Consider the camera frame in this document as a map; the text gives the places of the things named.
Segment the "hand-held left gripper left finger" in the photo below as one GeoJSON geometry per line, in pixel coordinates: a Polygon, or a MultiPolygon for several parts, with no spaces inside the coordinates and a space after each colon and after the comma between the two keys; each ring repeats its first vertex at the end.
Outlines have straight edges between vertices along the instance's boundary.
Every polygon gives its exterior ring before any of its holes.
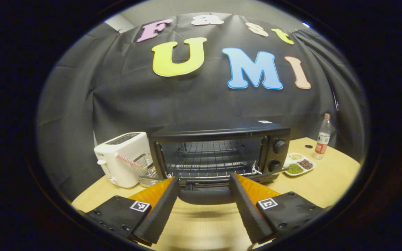
{"type": "Polygon", "coordinates": [[[82,215],[121,238],[151,246],[158,242],[179,192],[179,178],[171,177],[128,198],[113,196],[82,215]]]}

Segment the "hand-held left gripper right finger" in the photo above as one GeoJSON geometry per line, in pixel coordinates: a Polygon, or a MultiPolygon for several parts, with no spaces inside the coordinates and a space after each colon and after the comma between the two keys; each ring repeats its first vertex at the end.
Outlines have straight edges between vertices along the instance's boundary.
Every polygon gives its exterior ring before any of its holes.
{"type": "Polygon", "coordinates": [[[296,192],[280,194],[238,174],[229,187],[252,243],[290,235],[326,210],[296,192]]]}

